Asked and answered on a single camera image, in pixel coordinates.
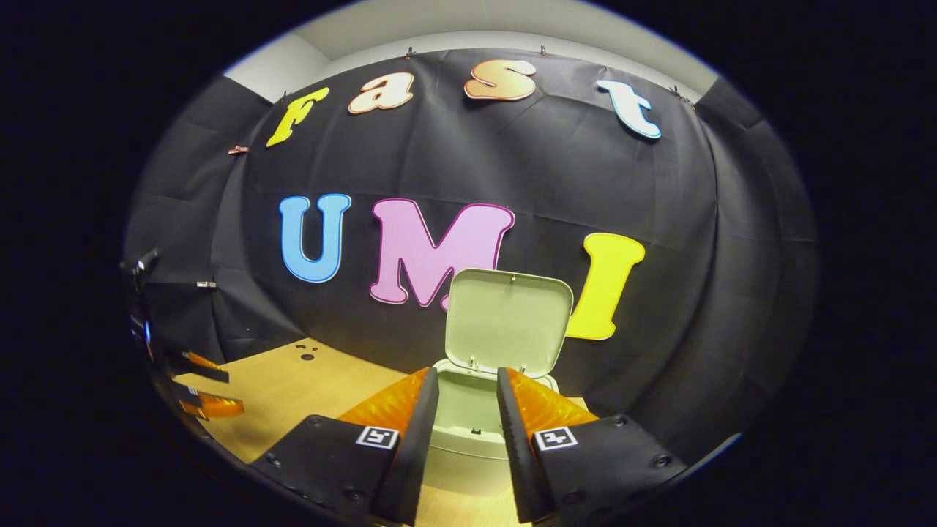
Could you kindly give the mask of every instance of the black cloth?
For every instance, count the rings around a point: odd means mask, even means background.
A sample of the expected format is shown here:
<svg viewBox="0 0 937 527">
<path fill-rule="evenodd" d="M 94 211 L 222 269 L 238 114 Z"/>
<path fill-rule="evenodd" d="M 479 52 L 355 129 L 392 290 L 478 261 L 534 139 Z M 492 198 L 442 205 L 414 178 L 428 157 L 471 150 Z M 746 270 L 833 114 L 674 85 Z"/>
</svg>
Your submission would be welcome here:
<svg viewBox="0 0 937 527">
<path fill-rule="evenodd" d="M 473 100 L 463 84 L 490 59 L 535 66 L 519 101 Z M 368 81 L 410 72 L 413 98 L 352 115 Z M 651 102 L 644 139 L 599 79 Z M 567 339 L 552 372 L 599 415 L 625 412 L 687 462 L 742 431 L 780 385 L 804 338 L 816 282 L 806 193 L 780 140 L 719 81 L 696 104 L 631 74 L 560 56 L 452 50 L 396 58 L 308 86 L 273 108 L 219 79 L 156 150 L 127 231 L 127 256 L 163 248 L 155 331 L 219 362 L 305 336 L 405 372 L 445 358 L 445 312 L 373 299 L 375 202 L 420 206 L 438 243 L 465 205 L 515 214 L 498 268 L 562 279 L 578 297 L 591 233 L 640 242 L 606 340 Z M 265 146 L 286 105 L 327 86 L 291 136 Z M 249 145 L 233 157 L 235 144 Z M 337 275 L 297 279 L 280 250 L 280 201 L 304 196 L 304 252 L 321 252 L 319 196 L 352 199 Z M 217 290 L 200 290 L 213 279 Z M 404 288 L 409 289 L 406 280 Z"/>
</svg>

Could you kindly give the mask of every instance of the letter m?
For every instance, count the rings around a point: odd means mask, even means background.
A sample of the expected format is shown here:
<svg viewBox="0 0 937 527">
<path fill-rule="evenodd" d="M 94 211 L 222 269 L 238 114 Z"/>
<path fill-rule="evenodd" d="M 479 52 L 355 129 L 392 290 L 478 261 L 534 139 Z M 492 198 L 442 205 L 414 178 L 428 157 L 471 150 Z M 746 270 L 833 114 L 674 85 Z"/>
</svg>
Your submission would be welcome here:
<svg viewBox="0 0 937 527">
<path fill-rule="evenodd" d="M 433 243 L 420 207 L 411 200 L 392 198 L 374 204 L 380 220 L 378 281 L 371 296 L 388 304 L 407 302 L 400 283 L 401 269 L 420 306 L 433 302 L 443 281 L 462 269 L 495 269 L 504 233 L 514 225 L 514 214 L 497 205 L 472 204 L 453 220 L 439 245 Z M 442 297 L 449 308 L 449 295 Z"/>
</svg>

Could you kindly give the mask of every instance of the open lid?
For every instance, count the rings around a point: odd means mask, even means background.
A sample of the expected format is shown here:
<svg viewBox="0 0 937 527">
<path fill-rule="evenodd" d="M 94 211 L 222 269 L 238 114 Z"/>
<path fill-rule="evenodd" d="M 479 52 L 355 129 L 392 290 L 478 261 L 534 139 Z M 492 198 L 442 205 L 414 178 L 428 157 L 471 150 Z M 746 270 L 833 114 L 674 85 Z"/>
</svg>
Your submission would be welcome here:
<svg viewBox="0 0 937 527">
<path fill-rule="evenodd" d="M 561 280 L 465 269 L 449 289 L 446 356 L 463 368 L 543 377 L 557 363 L 572 313 L 573 290 Z"/>
</svg>

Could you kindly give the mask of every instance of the storage box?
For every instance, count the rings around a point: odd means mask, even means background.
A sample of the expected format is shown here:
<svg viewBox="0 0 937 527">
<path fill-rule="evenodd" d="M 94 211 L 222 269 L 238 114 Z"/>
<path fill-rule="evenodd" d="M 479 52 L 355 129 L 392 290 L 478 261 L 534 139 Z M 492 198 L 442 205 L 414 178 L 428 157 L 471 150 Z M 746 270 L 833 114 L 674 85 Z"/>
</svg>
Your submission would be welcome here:
<svg viewBox="0 0 937 527">
<path fill-rule="evenodd" d="M 511 485 L 496 386 L 511 367 L 559 391 L 549 373 L 573 312 L 573 290 L 557 279 L 466 269 L 453 277 L 446 316 L 448 358 L 424 484 L 489 496 Z"/>
</svg>

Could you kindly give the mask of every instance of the letter u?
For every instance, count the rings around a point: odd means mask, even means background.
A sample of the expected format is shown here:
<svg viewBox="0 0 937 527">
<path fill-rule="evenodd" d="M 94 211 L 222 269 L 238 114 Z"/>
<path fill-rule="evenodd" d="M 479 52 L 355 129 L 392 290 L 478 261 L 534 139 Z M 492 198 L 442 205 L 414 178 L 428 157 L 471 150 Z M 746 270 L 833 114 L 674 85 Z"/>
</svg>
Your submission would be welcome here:
<svg viewBox="0 0 937 527">
<path fill-rule="evenodd" d="M 318 260 L 309 260 L 303 253 L 303 215 L 309 210 L 309 200 L 292 196 L 280 202 L 283 217 L 281 248 L 283 263 L 298 279 L 312 283 L 328 281 L 338 272 L 342 260 L 342 216 L 351 207 L 351 198 L 345 194 L 325 194 L 316 202 L 322 211 L 322 254 Z"/>
</svg>

